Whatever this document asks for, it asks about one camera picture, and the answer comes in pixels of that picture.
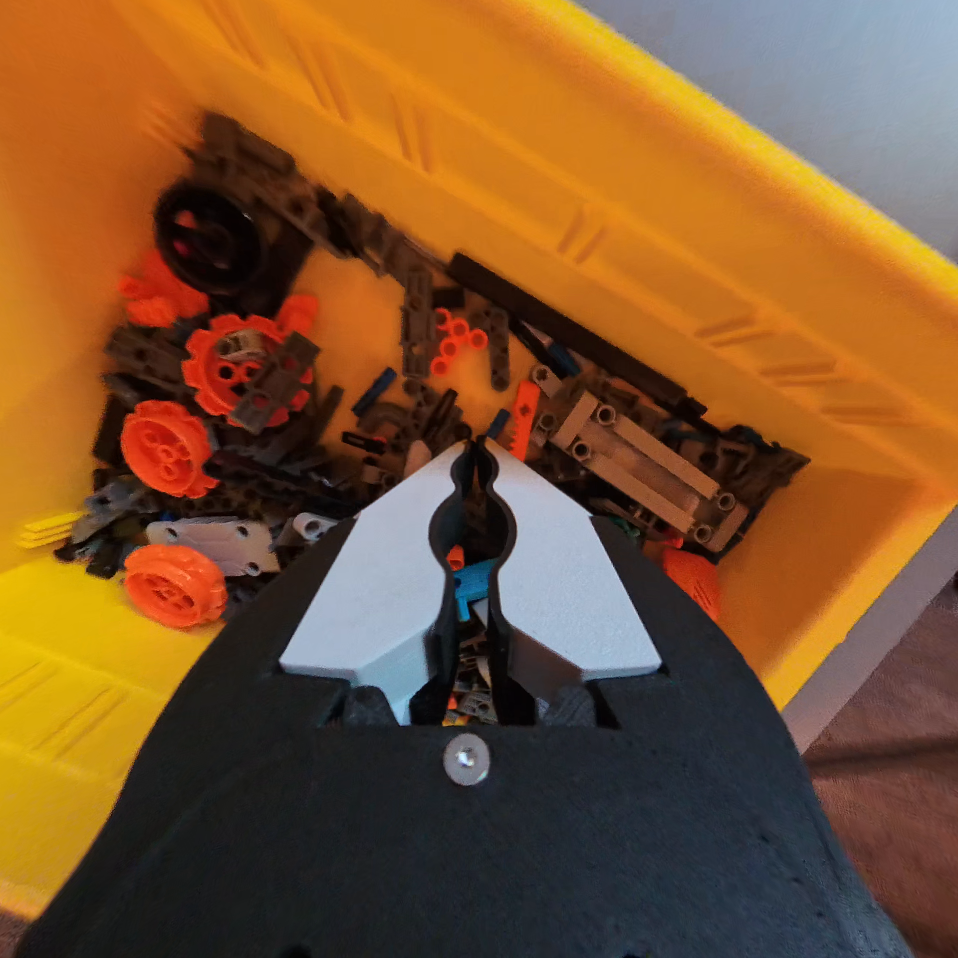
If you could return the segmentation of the small orange beam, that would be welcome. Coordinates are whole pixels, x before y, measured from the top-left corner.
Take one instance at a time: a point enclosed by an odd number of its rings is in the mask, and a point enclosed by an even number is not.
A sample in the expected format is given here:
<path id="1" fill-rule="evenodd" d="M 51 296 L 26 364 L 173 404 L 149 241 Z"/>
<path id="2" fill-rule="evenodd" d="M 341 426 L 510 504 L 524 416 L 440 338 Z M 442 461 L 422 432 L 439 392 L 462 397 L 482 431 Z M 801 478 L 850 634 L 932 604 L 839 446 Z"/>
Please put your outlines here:
<path id="1" fill-rule="evenodd" d="M 433 315 L 439 340 L 429 373 L 432 377 L 446 377 L 460 355 L 485 350 L 488 335 L 485 329 L 473 327 L 466 318 L 453 315 L 444 307 L 435 308 Z"/>

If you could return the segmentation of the yellow plastic bin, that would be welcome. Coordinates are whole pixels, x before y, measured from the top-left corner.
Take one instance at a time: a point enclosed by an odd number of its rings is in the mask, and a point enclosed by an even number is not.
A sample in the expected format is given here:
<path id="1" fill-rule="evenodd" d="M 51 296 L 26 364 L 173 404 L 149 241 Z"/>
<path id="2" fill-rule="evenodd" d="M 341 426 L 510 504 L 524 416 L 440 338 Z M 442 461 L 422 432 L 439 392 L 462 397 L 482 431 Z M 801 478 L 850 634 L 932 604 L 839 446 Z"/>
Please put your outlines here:
<path id="1" fill-rule="evenodd" d="M 581 8 L 2 2 L 2 907 L 46 907 L 214 635 L 52 556 L 205 109 L 810 458 L 720 564 L 776 706 L 956 506 L 956 264 Z"/>

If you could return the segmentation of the light grey frame piece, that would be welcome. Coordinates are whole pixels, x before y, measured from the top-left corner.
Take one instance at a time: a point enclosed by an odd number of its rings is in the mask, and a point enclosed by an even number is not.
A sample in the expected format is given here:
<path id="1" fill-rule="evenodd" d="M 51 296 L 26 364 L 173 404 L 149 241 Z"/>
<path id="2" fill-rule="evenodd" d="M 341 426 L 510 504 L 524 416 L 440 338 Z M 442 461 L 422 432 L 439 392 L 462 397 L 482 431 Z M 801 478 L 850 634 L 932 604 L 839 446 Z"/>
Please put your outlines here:
<path id="1" fill-rule="evenodd" d="M 609 486 L 614 513 L 648 534 L 717 554 L 742 532 L 748 507 L 669 449 L 640 422 L 587 389 L 546 401 L 536 419 L 545 442 Z"/>

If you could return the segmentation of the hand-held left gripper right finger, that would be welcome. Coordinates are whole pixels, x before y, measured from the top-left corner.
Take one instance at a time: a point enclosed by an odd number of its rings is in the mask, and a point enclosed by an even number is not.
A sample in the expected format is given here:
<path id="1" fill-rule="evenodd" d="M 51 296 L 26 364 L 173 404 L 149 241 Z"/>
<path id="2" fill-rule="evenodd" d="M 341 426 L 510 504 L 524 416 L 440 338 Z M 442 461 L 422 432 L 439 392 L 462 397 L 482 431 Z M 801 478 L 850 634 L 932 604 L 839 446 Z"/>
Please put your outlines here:
<path id="1" fill-rule="evenodd" d="M 505 528 L 486 624 L 505 692 L 554 708 L 587 683 L 657 673 L 662 656 L 592 515 L 499 445 L 478 445 L 476 457 Z"/>

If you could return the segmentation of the grey desk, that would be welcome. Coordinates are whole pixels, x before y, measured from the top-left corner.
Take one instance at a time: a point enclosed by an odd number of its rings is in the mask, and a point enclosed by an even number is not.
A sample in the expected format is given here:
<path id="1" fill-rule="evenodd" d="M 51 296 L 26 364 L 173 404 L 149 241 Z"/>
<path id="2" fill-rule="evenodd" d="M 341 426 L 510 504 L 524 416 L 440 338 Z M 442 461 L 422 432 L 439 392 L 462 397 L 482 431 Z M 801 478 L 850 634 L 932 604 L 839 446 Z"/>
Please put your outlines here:
<path id="1" fill-rule="evenodd" d="M 956 2 L 582 5 L 956 260 Z M 785 708 L 808 756 L 956 746 L 956 546 L 953 511 Z"/>

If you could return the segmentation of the blue separator tool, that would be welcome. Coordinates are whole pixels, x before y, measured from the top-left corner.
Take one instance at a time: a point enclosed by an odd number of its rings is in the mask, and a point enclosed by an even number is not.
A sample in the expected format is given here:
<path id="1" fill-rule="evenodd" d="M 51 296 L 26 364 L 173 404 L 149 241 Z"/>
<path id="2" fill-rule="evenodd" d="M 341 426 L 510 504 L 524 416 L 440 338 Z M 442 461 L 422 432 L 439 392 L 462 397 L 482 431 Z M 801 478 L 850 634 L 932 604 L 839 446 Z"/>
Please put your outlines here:
<path id="1" fill-rule="evenodd" d="M 453 572 L 457 620 L 468 622 L 476 615 L 484 625 L 488 622 L 489 577 L 500 558 L 491 558 L 464 566 Z"/>

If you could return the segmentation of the pile of building pieces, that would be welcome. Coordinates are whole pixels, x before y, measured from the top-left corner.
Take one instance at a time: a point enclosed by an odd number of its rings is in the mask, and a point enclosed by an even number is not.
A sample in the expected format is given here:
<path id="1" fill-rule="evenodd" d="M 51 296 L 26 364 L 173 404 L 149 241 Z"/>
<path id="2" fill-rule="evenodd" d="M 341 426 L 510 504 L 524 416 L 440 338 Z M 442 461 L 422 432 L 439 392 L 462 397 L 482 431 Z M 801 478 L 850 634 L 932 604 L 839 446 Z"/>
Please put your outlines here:
<path id="1" fill-rule="evenodd" d="M 236 120 L 206 112 L 198 138 L 182 150 L 189 167 L 174 183 L 187 179 L 244 206 L 267 240 L 266 267 L 237 293 L 209 296 L 174 276 L 153 238 L 138 274 L 122 277 L 124 316 L 104 347 L 106 401 L 91 450 L 92 492 L 61 534 L 62 544 L 54 549 L 59 562 L 77 563 L 87 575 L 108 581 L 125 576 L 126 558 L 148 545 L 146 527 L 153 521 L 213 516 L 263 521 L 271 528 L 281 572 L 225 577 L 227 605 L 215 621 L 225 622 L 341 521 L 452 445 L 485 436 L 592 516 L 611 520 L 634 544 L 652 543 L 657 561 L 663 547 L 672 545 L 706 557 L 718 569 L 773 495 L 810 464 L 807 456 L 766 440 L 750 426 L 721 428 L 706 416 L 682 419 L 626 380 L 510 318 L 451 279 L 446 263 L 415 246 L 382 214 L 307 178 L 291 154 Z M 315 343 L 318 299 L 294 285 L 318 250 L 361 261 L 378 278 L 399 285 L 400 367 L 386 366 L 361 390 L 347 387 L 347 373 L 363 370 L 362 329 L 354 323 L 348 327 L 344 369 L 323 384 L 316 367 L 319 347 L 308 400 L 286 424 L 253 435 L 204 412 L 182 373 L 191 335 L 221 315 L 257 315 L 299 329 Z M 487 348 L 460 355 L 446 377 L 429 373 L 439 340 L 433 315 L 438 307 L 488 335 Z M 609 486 L 546 444 L 535 426 L 546 401 L 571 398 L 580 389 L 640 422 L 748 507 L 748 520 L 729 547 L 714 555 L 632 525 L 598 498 L 608 493 L 617 499 Z M 201 420 L 213 449 L 205 470 L 220 480 L 208 494 L 165 495 L 126 464 L 121 431 L 126 415 L 143 401 L 174 401 Z"/>

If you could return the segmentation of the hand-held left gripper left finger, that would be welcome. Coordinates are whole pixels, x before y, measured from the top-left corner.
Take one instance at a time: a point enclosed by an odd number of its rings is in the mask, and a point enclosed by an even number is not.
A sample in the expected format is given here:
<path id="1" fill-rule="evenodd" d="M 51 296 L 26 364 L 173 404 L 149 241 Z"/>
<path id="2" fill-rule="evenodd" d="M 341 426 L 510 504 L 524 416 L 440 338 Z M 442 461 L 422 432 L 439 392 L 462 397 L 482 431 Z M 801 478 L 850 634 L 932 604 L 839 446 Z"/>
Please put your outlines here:
<path id="1" fill-rule="evenodd" d="M 288 674 L 375 687 L 408 708 L 437 674 L 427 636 L 440 615 L 449 566 L 430 524 L 456 491 L 459 442 L 361 511 L 281 653 Z"/>

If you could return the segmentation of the small black tyre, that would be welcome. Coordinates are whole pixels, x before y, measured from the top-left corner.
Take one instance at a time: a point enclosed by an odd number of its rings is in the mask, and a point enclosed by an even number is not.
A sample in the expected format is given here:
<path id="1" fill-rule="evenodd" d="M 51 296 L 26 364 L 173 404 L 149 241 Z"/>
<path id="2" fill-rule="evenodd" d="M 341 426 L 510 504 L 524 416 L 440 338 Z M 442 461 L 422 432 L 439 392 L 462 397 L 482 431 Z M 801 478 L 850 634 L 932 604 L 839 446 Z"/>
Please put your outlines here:
<path id="1" fill-rule="evenodd" d="M 267 240 L 254 216 L 229 195 L 186 179 L 157 199 L 153 237 L 174 276 L 209 296 L 237 293 L 267 263 Z"/>

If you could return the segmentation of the light grey plate piece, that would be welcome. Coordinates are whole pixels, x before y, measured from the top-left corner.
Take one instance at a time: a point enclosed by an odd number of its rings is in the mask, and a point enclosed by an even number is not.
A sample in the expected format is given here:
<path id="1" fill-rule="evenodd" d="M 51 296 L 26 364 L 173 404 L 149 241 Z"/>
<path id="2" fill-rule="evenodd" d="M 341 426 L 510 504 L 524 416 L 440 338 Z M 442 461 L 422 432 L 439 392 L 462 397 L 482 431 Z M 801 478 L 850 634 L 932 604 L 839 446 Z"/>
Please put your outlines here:
<path id="1" fill-rule="evenodd" d="M 184 546 L 208 557 L 226 578 L 281 572 L 271 528 L 263 521 L 213 516 L 157 520 L 146 527 L 150 545 Z"/>

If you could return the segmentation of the orange gear wheel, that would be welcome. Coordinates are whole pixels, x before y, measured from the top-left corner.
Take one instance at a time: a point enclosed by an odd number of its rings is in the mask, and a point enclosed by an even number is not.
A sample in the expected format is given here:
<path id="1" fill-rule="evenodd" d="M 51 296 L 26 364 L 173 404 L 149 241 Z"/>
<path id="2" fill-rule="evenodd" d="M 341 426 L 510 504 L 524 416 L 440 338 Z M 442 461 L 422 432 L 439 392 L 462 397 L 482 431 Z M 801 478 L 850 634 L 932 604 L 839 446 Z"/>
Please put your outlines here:
<path id="1" fill-rule="evenodd" d="M 195 331 L 182 363 L 204 412 L 253 435 L 280 427 L 309 397 L 319 347 L 299 329 L 249 315 L 221 315 Z"/>
<path id="2" fill-rule="evenodd" d="M 719 622 L 721 591 L 718 571 L 712 562 L 685 549 L 666 545 L 660 553 L 658 564 L 713 622 Z"/>
<path id="3" fill-rule="evenodd" d="M 228 601 L 222 570 L 182 545 L 146 545 L 125 563 L 124 587 L 132 605 L 171 629 L 193 629 L 218 620 Z"/>
<path id="4" fill-rule="evenodd" d="M 133 474 L 171 497 L 205 496 L 220 480 L 205 470 L 213 449 L 198 417 L 174 401 L 143 401 L 126 415 L 121 451 Z"/>

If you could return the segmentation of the long dark beam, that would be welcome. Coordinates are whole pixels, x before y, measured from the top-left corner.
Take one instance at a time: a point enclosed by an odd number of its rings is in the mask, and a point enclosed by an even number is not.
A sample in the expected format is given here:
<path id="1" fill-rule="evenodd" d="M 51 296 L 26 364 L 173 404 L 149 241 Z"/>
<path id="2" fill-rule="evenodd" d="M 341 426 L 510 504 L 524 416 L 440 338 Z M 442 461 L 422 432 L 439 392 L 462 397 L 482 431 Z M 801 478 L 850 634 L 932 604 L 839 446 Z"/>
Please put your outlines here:
<path id="1" fill-rule="evenodd" d="M 661 407 L 685 420 L 704 418 L 708 408 L 680 384 L 641 362 L 521 287 L 458 251 L 449 260 L 448 275 L 466 289 L 502 307 L 509 317 L 550 336 L 614 377 L 648 394 Z"/>

